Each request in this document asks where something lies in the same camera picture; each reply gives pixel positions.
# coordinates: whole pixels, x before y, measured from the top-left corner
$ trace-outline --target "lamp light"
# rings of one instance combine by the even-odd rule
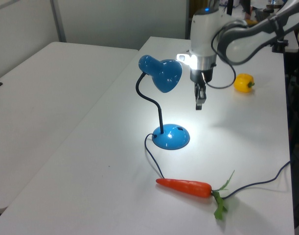
[[[153,99],[144,96],[139,91],[139,84],[145,75],[152,77],[155,86],[163,93],[171,91],[178,84],[182,75],[182,66],[176,60],[156,60],[150,55],[144,55],[138,62],[143,72],[136,83],[138,95],[152,103],[158,108],[160,126],[153,132],[152,140],[155,145],[163,149],[183,148],[189,142],[188,131],[176,124],[163,124],[160,105]]]

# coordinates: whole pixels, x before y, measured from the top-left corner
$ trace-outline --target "white table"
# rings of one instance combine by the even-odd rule
[[[0,79],[0,212],[136,53],[52,43]]]
[[[276,181],[228,199],[224,221],[215,220],[212,198],[156,185],[158,175],[143,141],[158,127],[158,114],[155,105],[135,92],[138,60],[145,54],[176,58],[189,46],[187,40],[150,38],[1,215],[0,235],[293,235],[289,167]],[[270,50],[263,48],[235,67],[237,73],[254,76],[253,93],[208,88],[202,111],[195,110],[188,67],[167,94],[144,78],[140,90],[160,103],[164,123],[179,124],[191,136],[185,148],[173,151],[148,141],[165,177],[219,188],[235,170],[231,192],[273,178],[289,161],[284,68],[279,66],[283,57]],[[273,63],[276,70],[270,69]],[[212,84],[229,83],[230,68],[219,59],[217,65]]]

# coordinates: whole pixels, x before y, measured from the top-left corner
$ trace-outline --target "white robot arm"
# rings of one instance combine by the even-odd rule
[[[288,0],[284,7],[254,27],[219,11],[219,0],[205,0],[207,7],[192,19],[191,48],[177,59],[190,65],[195,83],[196,110],[206,100],[206,83],[212,80],[217,54],[230,65],[250,60],[261,48],[299,27],[299,0]]]

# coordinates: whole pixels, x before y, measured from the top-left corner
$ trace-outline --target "lamp shade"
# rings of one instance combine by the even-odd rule
[[[155,86],[163,93],[175,88],[182,75],[182,65],[176,60],[159,61],[150,55],[144,55],[140,58],[138,66],[152,77]]]

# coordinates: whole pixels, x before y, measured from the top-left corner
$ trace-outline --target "white wall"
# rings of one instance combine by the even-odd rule
[[[187,0],[55,0],[68,43],[140,49],[150,36],[185,38]]]
[[[11,1],[0,0],[0,6]],[[0,77],[58,40],[50,0],[20,0],[0,9]]]

